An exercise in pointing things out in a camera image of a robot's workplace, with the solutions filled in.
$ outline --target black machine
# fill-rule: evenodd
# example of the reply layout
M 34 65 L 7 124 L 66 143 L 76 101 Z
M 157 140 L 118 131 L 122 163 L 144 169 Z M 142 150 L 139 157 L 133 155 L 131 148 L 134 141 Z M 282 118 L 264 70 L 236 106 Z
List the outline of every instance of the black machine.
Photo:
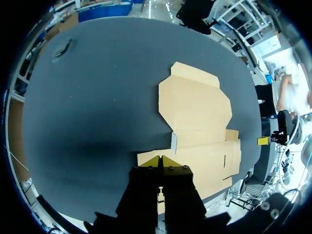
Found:
M 157 157 L 157 166 L 145 164 L 131 169 L 129 184 L 116 209 L 116 218 L 96 213 L 97 218 L 93 225 L 84 222 L 90 234 L 104 233 L 104 230 L 106 233 L 154 234 L 158 223 L 157 204 L 161 202 L 165 202 L 164 222 L 169 234 L 207 233 L 207 230 L 227 233 L 242 228 L 252 228 L 256 233 L 273 231 L 273 223 L 280 216 L 279 222 L 283 222 L 286 217 L 281 214 L 292 207 L 283 195 L 274 194 L 265 201 L 265 205 L 227 226 L 231 219 L 227 213 L 205 217 L 206 209 L 193 184 L 193 173 L 188 166 L 164 167 L 166 157 Z M 163 193 L 164 201 L 158 201 L 159 193 Z M 38 201 L 69 233 L 84 233 L 62 218 L 42 196 Z
M 258 138 L 258 145 L 268 145 L 270 142 L 276 142 L 286 145 L 290 141 L 290 135 L 295 129 L 291 116 L 288 111 L 280 111 L 277 115 L 278 131 L 273 131 L 271 136 Z

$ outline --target blue bin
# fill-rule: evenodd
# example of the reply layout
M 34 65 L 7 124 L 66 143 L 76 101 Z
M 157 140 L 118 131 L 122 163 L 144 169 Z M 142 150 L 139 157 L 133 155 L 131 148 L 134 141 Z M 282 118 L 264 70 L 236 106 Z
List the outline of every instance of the blue bin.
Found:
M 267 79 L 269 84 L 272 84 L 272 76 L 271 75 L 265 75 L 265 78 Z
M 111 16 L 127 16 L 132 9 L 132 2 L 130 4 L 118 4 L 109 6 L 97 6 L 89 10 L 81 11 L 78 14 L 79 22 L 111 17 Z

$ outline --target screw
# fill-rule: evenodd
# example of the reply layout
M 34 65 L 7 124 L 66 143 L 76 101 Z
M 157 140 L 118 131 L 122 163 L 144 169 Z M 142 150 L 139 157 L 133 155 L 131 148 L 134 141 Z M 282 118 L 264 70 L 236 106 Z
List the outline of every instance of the screw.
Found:
M 267 201 L 262 202 L 260 208 L 263 209 L 264 211 L 267 211 L 270 208 L 270 204 Z
M 270 212 L 270 216 L 272 219 L 277 219 L 278 216 L 279 216 L 279 211 L 278 209 L 273 209 L 271 212 Z

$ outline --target dark gray table surface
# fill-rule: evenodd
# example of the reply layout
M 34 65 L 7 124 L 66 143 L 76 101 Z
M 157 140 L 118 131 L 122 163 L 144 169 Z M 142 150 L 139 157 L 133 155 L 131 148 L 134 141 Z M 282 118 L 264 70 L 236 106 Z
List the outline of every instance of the dark gray table surface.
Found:
M 278 131 L 277 119 L 262 118 L 261 128 L 263 136 L 270 136 L 273 131 Z M 276 143 L 261 146 L 261 153 L 258 162 L 254 165 L 253 175 L 247 180 L 246 184 L 262 184 L 270 174 L 270 170 L 278 156 L 275 149 Z
M 53 61 L 65 38 L 72 39 L 68 51 Z M 176 61 L 218 76 L 231 101 L 228 128 L 239 130 L 242 151 L 233 183 L 258 161 L 260 112 L 243 61 L 179 25 L 86 21 L 48 43 L 25 96 L 27 165 L 37 191 L 57 211 L 90 222 L 95 211 L 116 216 L 137 152 L 170 147 L 171 129 L 158 113 L 158 84 Z

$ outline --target black pants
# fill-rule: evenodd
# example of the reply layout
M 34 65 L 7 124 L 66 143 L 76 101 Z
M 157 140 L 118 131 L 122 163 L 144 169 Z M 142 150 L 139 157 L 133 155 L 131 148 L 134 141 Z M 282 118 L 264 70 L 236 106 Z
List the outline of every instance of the black pants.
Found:
M 259 104 L 261 117 L 268 117 L 276 114 L 273 102 L 272 84 L 257 85 L 255 91 L 257 92 L 258 100 L 264 101 Z

